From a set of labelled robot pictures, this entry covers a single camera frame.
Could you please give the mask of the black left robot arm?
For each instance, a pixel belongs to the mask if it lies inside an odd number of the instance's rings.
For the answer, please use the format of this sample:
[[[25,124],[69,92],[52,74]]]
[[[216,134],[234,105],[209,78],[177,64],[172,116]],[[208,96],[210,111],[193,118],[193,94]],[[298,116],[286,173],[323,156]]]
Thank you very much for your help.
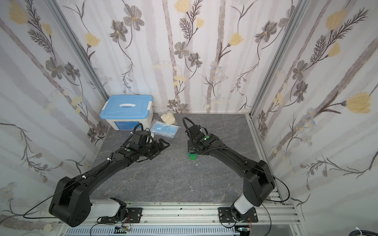
[[[105,161],[76,177],[59,180],[54,194],[49,197],[48,218],[59,219],[71,227],[93,218],[103,207],[101,203],[92,202],[90,195],[101,184],[133,163],[139,163],[141,157],[152,160],[168,147],[170,143],[162,138],[154,140],[150,130],[138,123],[120,148]]]

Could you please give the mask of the green lego brick assembly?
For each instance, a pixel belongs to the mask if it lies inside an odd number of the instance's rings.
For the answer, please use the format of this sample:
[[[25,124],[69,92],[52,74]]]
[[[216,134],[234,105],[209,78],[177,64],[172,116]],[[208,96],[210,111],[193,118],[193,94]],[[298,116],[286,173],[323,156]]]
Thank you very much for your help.
[[[192,161],[195,161],[196,158],[197,158],[197,154],[196,153],[188,153],[188,157],[190,158],[190,160]]]

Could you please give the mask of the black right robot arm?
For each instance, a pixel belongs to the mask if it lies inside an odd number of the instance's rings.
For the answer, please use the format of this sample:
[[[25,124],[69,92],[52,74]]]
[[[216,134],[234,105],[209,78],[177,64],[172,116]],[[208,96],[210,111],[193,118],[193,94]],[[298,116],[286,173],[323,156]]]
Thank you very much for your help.
[[[182,121],[194,153],[216,158],[243,180],[242,194],[230,207],[230,214],[235,222],[244,221],[252,208],[261,206],[267,200],[276,188],[275,181],[281,182],[288,188],[282,180],[271,173],[265,161],[256,162],[248,159],[228,147],[218,136],[203,131],[203,127],[187,117],[183,117]]]

